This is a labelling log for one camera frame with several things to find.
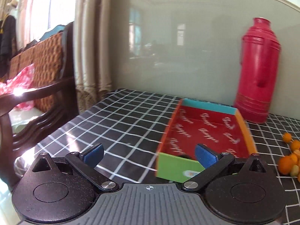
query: table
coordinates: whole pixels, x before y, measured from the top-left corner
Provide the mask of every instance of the table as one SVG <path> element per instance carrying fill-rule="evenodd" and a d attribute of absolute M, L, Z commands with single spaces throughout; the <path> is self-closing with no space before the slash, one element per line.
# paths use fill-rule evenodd
<path fill-rule="evenodd" d="M 15 162 L 22 176 L 41 152 L 63 157 L 69 152 L 82 152 L 102 143 L 103 160 L 95 168 L 119 185 L 132 183 L 168 183 L 155 177 L 156 149 L 164 129 L 180 98 L 130 89 L 110 92 L 103 101 L 49 135 Z M 291 153 L 282 142 L 289 132 L 300 138 L 300 121 L 270 114 L 264 124 L 247 123 L 258 152 L 275 172 L 286 190 L 287 206 L 284 224 L 300 224 L 300 183 L 296 178 L 279 175 L 276 163 Z"/>

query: thermos handle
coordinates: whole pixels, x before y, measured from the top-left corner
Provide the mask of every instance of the thermos handle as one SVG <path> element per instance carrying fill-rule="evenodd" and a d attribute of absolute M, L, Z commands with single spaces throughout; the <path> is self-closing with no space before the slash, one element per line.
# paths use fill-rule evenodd
<path fill-rule="evenodd" d="M 258 87 L 265 87 L 269 76 L 270 76 L 270 66 L 271 66 L 271 43 L 272 41 L 268 38 L 265 38 L 262 48 L 262 57 L 260 65 L 257 72 L 256 83 Z"/>

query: red thermos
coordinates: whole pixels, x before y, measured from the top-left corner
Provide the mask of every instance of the red thermos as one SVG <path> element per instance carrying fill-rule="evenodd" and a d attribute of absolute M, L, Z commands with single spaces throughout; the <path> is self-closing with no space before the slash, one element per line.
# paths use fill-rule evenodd
<path fill-rule="evenodd" d="M 264 123 L 267 119 L 280 48 L 270 21 L 254 18 L 254 25 L 242 38 L 242 69 L 234 103 L 245 120 Z"/>

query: white wall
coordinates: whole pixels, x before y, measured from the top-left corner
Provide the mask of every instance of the white wall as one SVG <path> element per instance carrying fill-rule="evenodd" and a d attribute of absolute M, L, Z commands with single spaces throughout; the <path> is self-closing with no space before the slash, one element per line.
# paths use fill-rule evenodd
<path fill-rule="evenodd" d="M 129 54 L 130 7 L 144 15 L 144 43 L 155 56 Z M 110 59 L 115 88 L 130 88 L 233 104 L 239 84 L 241 37 L 265 17 L 282 46 L 270 111 L 300 119 L 300 9 L 279 0 L 112 0 Z M 186 25 L 178 46 L 177 25 Z"/>

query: pink plastic bag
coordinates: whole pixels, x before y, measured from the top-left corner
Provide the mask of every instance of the pink plastic bag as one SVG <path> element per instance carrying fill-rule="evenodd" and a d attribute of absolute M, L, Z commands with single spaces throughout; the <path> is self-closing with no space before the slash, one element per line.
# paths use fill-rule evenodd
<path fill-rule="evenodd" d="M 25 89 L 29 89 L 33 81 L 35 72 L 34 64 L 25 67 L 16 77 L 7 80 L 5 83 L 0 83 L 0 95 L 13 93 L 21 95 Z M 17 105 L 21 110 L 30 110 L 34 107 L 34 101 L 27 101 Z"/>

